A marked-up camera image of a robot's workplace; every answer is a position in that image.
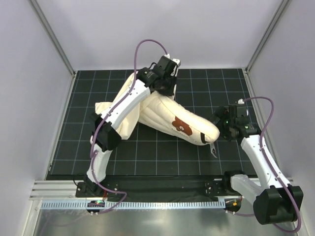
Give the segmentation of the left aluminium frame post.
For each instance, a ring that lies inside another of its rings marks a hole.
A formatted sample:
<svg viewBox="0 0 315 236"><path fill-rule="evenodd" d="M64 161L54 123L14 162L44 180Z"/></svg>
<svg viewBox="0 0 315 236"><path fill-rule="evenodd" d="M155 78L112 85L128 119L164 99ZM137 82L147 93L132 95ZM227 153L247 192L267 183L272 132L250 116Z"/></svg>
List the left aluminium frame post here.
<svg viewBox="0 0 315 236"><path fill-rule="evenodd" d="M43 29L45 30L45 32L47 33L50 41L52 42L56 52L58 53L58 55L60 56L62 62L64 63L65 67L67 68L67 70L69 71L69 73L71 74L72 77L75 76L75 70L73 69L69 59L67 58L60 42L58 41L52 27L50 26L44 12L42 11L38 1L36 0L28 0L30 6L32 7L35 15L37 16L39 22L41 23Z"/></svg>

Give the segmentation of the aluminium rail front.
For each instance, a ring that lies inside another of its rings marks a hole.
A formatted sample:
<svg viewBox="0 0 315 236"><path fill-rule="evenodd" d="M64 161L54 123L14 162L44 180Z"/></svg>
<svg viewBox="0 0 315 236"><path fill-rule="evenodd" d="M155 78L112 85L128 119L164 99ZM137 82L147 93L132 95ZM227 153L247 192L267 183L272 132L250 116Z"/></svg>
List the aluminium rail front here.
<svg viewBox="0 0 315 236"><path fill-rule="evenodd" d="M37 181L32 188L32 196L75 196L77 183L80 181L65 181L65 180L45 180L45 181ZM225 183L228 189L232 189L230 182L225 179ZM117 191L117 194L127 194L127 192Z"/></svg>

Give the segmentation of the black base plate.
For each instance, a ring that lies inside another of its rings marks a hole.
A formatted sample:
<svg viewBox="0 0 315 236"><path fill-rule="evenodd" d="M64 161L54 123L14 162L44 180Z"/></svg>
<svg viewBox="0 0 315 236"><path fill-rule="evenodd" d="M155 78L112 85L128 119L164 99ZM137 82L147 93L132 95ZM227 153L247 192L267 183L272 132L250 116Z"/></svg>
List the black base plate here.
<svg viewBox="0 0 315 236"><path fill-rule="evenodd" d="M208 202L218 198L240 198L241 194L228 189L224 176L107 176L100 183L108 190L84 177L77 183L78 198L106 197L117 202L127 192L125 202Z"/></svg>

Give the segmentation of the white pillow tag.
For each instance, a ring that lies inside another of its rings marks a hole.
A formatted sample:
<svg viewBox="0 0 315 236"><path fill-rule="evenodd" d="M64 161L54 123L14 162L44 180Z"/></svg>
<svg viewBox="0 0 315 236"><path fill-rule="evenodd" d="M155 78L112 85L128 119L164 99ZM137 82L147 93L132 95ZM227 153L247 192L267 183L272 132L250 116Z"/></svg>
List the white pillow tag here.
<svg viewBox="0 0 315 236"><path fill-rule="evenodd" d="M213 157L215 157L216 159L218 158L214 143L210 143L210 152Z"/></svg>

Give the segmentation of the cream pillow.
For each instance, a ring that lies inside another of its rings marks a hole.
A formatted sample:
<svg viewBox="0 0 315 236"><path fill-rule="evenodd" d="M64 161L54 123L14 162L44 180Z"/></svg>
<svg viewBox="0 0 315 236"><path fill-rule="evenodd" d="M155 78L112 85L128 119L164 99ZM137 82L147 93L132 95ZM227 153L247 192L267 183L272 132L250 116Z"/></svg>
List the cream pillow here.
<svg viewBox="0 0 315 236"><path fill-rule="evenodd" d="M139 122L197 146L213 143L220 135L213 123L157 92L140 103Z"/></svg>

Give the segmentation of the aluminium frame post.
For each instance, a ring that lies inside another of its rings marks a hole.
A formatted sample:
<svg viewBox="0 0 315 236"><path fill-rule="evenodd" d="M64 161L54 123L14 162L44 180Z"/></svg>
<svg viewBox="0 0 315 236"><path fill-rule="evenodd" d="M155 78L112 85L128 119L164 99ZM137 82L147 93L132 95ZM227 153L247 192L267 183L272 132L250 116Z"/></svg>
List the aluminium frame post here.
<svg viewBox="0 0 315 236"><path fill-rule="evenodd" d="M288 6L291 4L291 0L282 0L277 7L268 27L266 28L259 44L257 45L247 67L245 68L246 73L248 74L251 69L253 68L256 60L258 59L259 55L261 54L262 50L264 49L265 45L267 44L268 40L272 36L274 30L276 29L278 23L280 22L282 16L286 12Z"/></svg>
<svg viewBox="0 0 315 236"><path fill-rule="evenodd" d="M41 23L43 29L45 30L45 32L47 33L50 41L52 42L56 52L58 53L58 55L60 56L62 62L64 63L65 67L67 68L67 70L69 71L69 73L71 74L72 77L75 76L75 70L73 69L69 59L67 58L60 42L58 41L52 27L50 26L44 12L42 11L38 1L36 0L28 0L30 6L32 7L35 15L37 16L39 22Z"/></svg>

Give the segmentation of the right aluminium frame post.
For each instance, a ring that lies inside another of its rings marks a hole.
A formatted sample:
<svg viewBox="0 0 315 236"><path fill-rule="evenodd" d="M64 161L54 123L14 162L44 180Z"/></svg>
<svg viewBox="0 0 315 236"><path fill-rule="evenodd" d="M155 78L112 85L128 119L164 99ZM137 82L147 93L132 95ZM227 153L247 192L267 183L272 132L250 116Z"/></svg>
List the right aluminium frame post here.
<svg viewBox="0 0 315 236"><path fill-rule="evenodd" d="M247 67L245 68L246 73L248 74L251 69L253 68L256 60L258 59L259 55L261 54L262 50L264 49L265 45L267 44L268 40L272 36L274 30L276 29L278 23L280 22L282 16L286 12L288 6L291 4L291 0L282 0L277 7L268 27L266 28L259 44L257 45Z"/></svg>

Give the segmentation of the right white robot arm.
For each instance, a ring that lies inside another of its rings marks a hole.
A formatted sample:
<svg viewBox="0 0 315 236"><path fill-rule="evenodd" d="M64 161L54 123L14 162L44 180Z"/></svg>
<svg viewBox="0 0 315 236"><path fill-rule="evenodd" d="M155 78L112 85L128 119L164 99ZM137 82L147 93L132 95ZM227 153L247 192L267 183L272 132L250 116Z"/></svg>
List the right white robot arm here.
<svg viewBox="0 0 315 236"><path fill-rule="evenodd" d="M301 224L300 207L304 197L299 186L294 186L282 174L257 125L250 123L245 104L218 107L210 118L227 141L236 140L248 156L259 183L243 171L227 171L223 175L222 190L227 195L235 192L247 199L261 225L284 222Z"/></svg>

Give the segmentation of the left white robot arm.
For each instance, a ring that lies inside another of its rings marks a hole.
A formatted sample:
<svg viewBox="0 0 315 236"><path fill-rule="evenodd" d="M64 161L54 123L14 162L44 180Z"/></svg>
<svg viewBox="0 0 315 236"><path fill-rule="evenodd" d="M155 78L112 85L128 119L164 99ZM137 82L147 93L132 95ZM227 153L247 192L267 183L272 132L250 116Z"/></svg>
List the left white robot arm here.
<svg viewBox="0 0 315 236"><path fill-rule="evenodd" d="M135 70L131 75L131 84L108 108L99 114L91 114L90 167L84 183L87 191L94 197L99 197L104 191L102 181L106 177L106 167L112 151L122 141L117 132L120 124L145 98L153 92L172 96L177 82L177 74L181 61L164 55L160 60Z"/></svg>

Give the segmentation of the black grid mat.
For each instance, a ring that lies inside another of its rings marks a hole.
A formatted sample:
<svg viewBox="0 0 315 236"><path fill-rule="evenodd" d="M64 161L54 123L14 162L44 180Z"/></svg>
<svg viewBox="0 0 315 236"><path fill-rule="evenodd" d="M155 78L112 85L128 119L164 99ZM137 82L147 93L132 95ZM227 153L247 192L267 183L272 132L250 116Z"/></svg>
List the black grid mat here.
<svg viewBox="0 0 315 236"><path fill-rule="evenodd" d="M90 166L90 114L95 103L112 101L130 70L79 71L70 94L49 180L79 179ZM175 100L204 118L220 106L250 96L242 69L183 69L179 72ZM136 125L131 137L119 144L106 169L116 176L222 175L255 170L236 141L219 139L216 153L209 146L196 146L182 139Z"/></svg>

